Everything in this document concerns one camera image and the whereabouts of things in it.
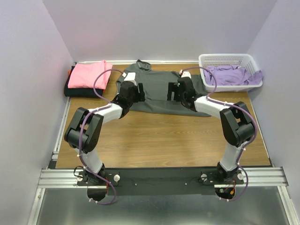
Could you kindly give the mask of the dark grey t-shirt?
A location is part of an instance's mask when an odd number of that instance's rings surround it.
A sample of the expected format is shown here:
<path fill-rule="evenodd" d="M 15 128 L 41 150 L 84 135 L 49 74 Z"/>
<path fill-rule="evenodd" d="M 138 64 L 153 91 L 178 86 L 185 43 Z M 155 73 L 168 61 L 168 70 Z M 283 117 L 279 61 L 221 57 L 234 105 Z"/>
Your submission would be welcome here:
<path fill-rule="evenodd" d="M 152 70 L 151 64 L 137 60 L 124 70 L 125 74 L 131 72 L 135 73 L 136 82 L 143 84 L 145 92 L 145 101 L 133 103 L 131 111 L 209 117 L 206 113 L 193 112 L 185 108 L 181 102 L 167 100 L 168 83 L 175 83 L 180 77 L 177 71 Z"/>

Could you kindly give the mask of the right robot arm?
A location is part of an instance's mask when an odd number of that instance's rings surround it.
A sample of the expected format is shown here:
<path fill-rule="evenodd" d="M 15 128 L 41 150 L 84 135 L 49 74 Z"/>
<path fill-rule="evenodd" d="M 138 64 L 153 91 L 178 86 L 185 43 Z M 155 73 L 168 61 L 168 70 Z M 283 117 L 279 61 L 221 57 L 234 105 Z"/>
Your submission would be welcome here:
<path fill-rule="evenodd" d="M 245 103 L 226 103 L 196 92 L 190 77 L 181 77 L 168 83 L 167 100 L 181 102 L 194 112 L 220 119 L 227 141 L 225 152 L 212 177 L 225 184 L 237 173 L 241 155 L 257 135 L 257 124 Z"/>

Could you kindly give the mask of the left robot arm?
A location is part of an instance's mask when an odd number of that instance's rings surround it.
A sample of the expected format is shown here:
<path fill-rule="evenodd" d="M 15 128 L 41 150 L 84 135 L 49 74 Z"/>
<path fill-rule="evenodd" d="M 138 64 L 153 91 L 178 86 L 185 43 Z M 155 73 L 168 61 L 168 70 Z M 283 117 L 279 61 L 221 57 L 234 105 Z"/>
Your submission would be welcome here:
<path fill-rule="evenodd" d="M 119 93 L 105 106 L 95 109 L 78 108 L 64 134 L 64 140 L 76 149 L 84 173 L 78 175 L 80 181 L 93 185 L 106 183 L 105 165 L 97 154 L 96 146 L 101 128 L 112 120 L 123 118 L 134 103 L 144 102 L 143 84 L 124 81 Z"/>

